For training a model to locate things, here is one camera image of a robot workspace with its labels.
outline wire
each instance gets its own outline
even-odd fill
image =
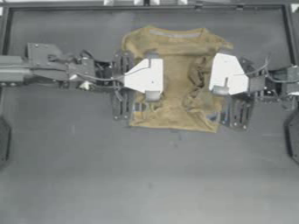
[[[112,78],[99,78],[99,77],[94,77],[94,76],[90,76],[87,74],[83,74],[83,73],[76,73],[78,76],[80,77],[86,77],[86,78],[90,78],[95,81],[118,81],[118,80],[122,80],[124,77],[127,77],[128,75],[132,75],[138,72],[140,72],[142,70],[146,70],[148,69],[150,67],[143,67],[143,68],[139,68],[138,70],[135,70],[134,72],[131,73],[126,73],[126,74],[122,74],[120,76],[118,77],[112,77]]]
[[[253,72],[234,74],[234,76],[238,76],[238,75],[250,75],[250,74],[257,74],[257,73],[259,73],[261,71],[263,71],[263,70],[267,68],[267,66],[269,66],[269,64],[270,64],[270,61],[271,61],[271,57],[270,57],[270,55],[267,55],[267,57],[266,57],[266,63],[265,63],[265,65],[263,65],[261,68],[258,68],[258,69],[254,70]]]
[[[278,80],[273,77],[271,73],[267,72],[266,77],[274,82],[274,83],[283,83],[283,84],[294,84],[297,82],[299,82],[298,80]]]

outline t-shirt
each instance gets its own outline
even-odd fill
[[[170,31],[151,25],[132,31],[123,38],[122,48],[131,51],[135,61],[148,52],[163,58],[163,97],[147,102],[146,96],[135,95],[130,125],[178,130],[217,132],[223,97],[209,90],[213,59],[222,47],[233,48],[222,37],[201,28]]]

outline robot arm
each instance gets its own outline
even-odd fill
[[[297,109],[299,67],[267,70],[267,62],[255,69],[247,59],[219,53],[214,59],[210,91],[227,97],[221,122],[235,130],[246,130],[255,102],[282,102]]]
[[[88,52],[76,58],[63,54],[56,45],[28,44],[26,59],[0,56],[0,86],[46,83],[59,88],[116,92],[128,88],[146,94],[148,101],[158,101],[165,87],[163,70],[163,60],[157,55],[135,66],[130,52],[119,52],[108,63],[95,60]]]

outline black frame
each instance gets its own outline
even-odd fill
[[[118,11],[118,10],[198,10],[198,11],[217,11],[217,10],[237,10],[237,11],[269,11],[281,10],[285,18],[285,32],[287,37],[289,52],[293,65],[299,65],[299,49],[295,41],[295,24],[291,12],[290,3],[195,3],[189,5],[158,5],[151,6],[150,1],[144,0],[144,6],[104,6],[103,1],[99,2],[50,2],[50,3],[8,3],[0,4],[4,8],[2,30],[0,30],[0,53],[7,54],[7,47],[10,43],[10,28],[14,11],[32,11],[32,10],[98,10],[98,11]]]

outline gray table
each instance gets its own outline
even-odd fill
[[[207,27],[257,63],[286,66],[278,11],[16,12],[11,54],[27,42],[90,49],[110,60],[122,36],[147,24]],[[286,155],[281,105],[258,105],[247,132],[128,128],[107,95],[23,87],[7,91],[12,159],[0,172],[2,224],[298,223],[299,167]]]

